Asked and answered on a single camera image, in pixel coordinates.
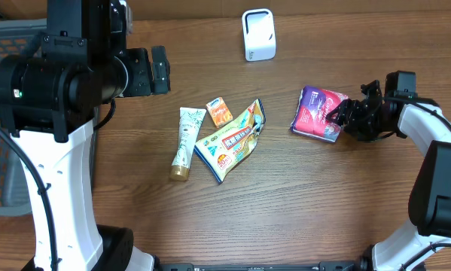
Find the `purple Carefree pad pack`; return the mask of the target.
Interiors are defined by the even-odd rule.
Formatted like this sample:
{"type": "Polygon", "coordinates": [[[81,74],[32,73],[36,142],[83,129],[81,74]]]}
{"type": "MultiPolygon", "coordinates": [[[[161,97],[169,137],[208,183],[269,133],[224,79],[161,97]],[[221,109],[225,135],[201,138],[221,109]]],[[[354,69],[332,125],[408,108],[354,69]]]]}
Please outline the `purple Carefree pad pack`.
{"type": "Polygon", "coordinates": [[[348,98],[332,90],[305,86],[301,90],[290,130],[298,135],[334,143],[341,128],[327,120],[326,116],[348,98]]]}

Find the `white Pantene tube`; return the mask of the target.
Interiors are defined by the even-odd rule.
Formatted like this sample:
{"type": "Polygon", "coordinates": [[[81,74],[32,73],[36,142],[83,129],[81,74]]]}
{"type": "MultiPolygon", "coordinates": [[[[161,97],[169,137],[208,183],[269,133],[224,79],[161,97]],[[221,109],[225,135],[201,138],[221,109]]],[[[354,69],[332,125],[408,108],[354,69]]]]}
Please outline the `white Pantene tube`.
{"type": "Polygon", "coordinates": [[[172,180],[186,181],[188,179],[194,146],[205,115],[205,109],[180,108],[178,150],[172,161],[170,172],[172,180]]]}

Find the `small orange tissue pack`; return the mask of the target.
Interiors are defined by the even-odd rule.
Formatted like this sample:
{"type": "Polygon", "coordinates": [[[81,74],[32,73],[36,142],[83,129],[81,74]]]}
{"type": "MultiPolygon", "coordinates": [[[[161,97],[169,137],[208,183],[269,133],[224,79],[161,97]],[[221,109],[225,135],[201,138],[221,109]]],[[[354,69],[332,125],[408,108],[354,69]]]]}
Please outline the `small orange tissue pack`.
{"type": "Polygon", "coordinates": [[[216,128],[220,128],[233,120],[233,115],[222,97],[208,102],[206,108],[216,128]]]}

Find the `yellow wet wipes pack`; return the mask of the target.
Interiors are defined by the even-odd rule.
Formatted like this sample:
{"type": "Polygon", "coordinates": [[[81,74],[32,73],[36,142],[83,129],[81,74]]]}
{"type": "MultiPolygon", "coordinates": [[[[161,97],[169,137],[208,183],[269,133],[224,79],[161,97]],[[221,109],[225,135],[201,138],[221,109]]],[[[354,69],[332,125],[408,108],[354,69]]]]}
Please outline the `yellow wet wipes pack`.
{"type": "Polygon", "coordinates": [[[256,99],[235,120],[197,141],[194,152],[221,184],[226,175],[256,148],[265,123],[263,103],[256,99]]]}

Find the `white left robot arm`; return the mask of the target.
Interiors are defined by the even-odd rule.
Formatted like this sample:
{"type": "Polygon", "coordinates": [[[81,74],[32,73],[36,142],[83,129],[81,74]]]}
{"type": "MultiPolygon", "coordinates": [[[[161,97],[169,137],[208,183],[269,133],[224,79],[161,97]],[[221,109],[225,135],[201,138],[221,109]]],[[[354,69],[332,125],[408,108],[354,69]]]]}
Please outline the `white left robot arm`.
{"type": "Polygon", "coordinates": [[[133,14],[125,1],[50,1],[34,47],[0,62],[0,137],[26,176],[36,247],[28,270],[159,268],[126,227],[96,223],[90,149],[95,110],[118,98],[166,94],[162,46],[129,49],[133,14]]]}

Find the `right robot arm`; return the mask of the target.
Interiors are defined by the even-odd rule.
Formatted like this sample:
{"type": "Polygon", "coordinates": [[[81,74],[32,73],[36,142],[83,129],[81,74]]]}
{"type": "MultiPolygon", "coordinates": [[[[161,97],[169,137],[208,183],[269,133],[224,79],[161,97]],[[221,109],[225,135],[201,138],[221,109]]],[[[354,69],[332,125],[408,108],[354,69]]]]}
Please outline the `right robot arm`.
{"type": "Polygon", "coordinates": [[[423,270],[425,260],[451,248],[451,123],[438,103],[419,96],[414,72],[387,74],[361,85],[364,100],[346,99],[327,120],[360,142],[409,138],[424,160],[408,201],[408,219],[370,246],[355,270],[423,270]]]}

